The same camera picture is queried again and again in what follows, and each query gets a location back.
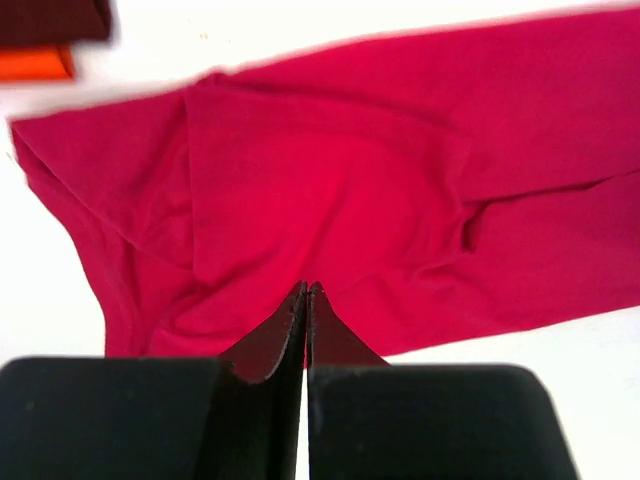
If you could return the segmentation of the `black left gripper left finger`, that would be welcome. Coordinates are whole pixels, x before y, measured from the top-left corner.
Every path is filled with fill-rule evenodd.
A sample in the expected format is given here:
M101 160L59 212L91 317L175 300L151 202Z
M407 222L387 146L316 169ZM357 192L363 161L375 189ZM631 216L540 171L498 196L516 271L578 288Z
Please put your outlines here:
M23 357L1 370L5 479L291 479L307 286L215 357Z

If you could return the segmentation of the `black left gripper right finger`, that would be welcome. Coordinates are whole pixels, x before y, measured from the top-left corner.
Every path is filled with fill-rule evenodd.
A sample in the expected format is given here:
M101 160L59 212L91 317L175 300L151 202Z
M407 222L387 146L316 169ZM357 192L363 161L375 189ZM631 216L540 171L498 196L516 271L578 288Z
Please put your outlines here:
M550 396L509 364L392 365L313 284L307 309L313 479L574 479Z

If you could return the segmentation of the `red t-shirt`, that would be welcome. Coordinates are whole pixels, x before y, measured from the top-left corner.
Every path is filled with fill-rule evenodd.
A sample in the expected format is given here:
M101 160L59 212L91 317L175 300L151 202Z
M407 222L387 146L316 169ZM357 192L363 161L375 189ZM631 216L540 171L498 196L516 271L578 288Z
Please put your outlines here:
M219 354L301 280L381 355L639 302L634 7L347 43L9 128L110 356Z

